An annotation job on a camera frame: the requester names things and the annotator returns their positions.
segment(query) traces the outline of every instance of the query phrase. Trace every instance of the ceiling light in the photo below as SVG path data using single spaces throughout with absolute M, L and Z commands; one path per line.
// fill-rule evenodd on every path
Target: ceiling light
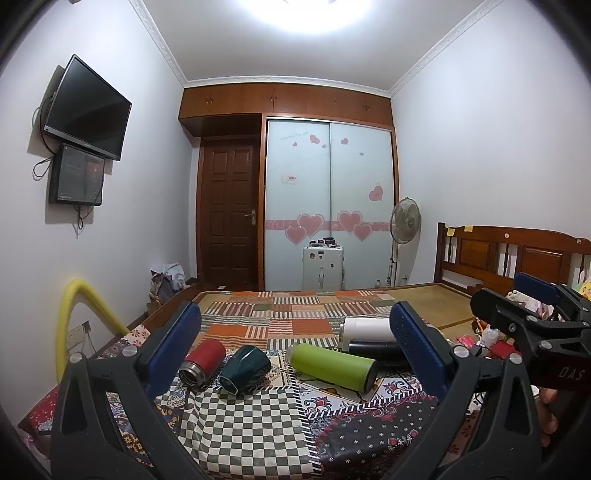
M 371 0 L 241 0 L 260 21 L 294 33 L 321 34 L 361 20 Z

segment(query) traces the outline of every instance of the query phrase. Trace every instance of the white suitcase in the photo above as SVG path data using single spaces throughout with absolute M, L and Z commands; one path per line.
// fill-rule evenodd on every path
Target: white suitcase
M 302 291 L 343 290 L 343 247 L 304 247 Z

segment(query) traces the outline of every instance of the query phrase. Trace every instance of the green tumbler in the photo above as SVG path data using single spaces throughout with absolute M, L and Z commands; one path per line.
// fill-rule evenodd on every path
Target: green tumbler
M 291 345 L 285 357 L 300 372 L 362 393 L 367 393 L 374 386 L 378 371 L 376 360 L 309 343 Z
M 265 352 L 252 345 L 242 345 L 222 369 L 220 385 L 237 395 L 270 371 L 271 361 Z

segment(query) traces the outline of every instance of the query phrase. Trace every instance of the yellow pool noodle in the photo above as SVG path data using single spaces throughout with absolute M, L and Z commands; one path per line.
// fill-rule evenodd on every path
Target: yellow pool noodle
M 72 313 L 72 305 L 74 297 L 77 293 L 83 293 L 92 302 L 95 309 L 100 313 L 107 325 L 117 330 L 122 335 L 127 335 L 129 329 L 121 323 L 115 316 L 107 304 L 98 296 L 88 283 L 77 278 L 72 280 L 66 287 L 66 291 L 61 297 L 60 311 L 57 317 L 57 332 L 56 332 L 56 374 L 57 381 L 61 381 L 61 376 L 66 369 L 67 351 L 66 338 L 68 334 L 68 323 L 70 321 L 70 314 Z

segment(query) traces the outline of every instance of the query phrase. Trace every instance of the blue gripper pad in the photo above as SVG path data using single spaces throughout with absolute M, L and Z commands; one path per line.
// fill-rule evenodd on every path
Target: blue gripper pad
M 513 279 L 513 286 L 521 293 L 525 293 L 546 305 L 556 305 L 558 303 L 558 292 L 556 292 L 554 285 L 532 277 L 527 273 L 518 273 Z
M 407 301 L 390 310 L 390 329 L 424 391 L 443 401 L 453 366 L 452 349 L 445 338 L 428 327 Z
M 184 301 L 142 345 L 137 369 L 150 400 L 166 393 L 201 329 L 201 311 Z

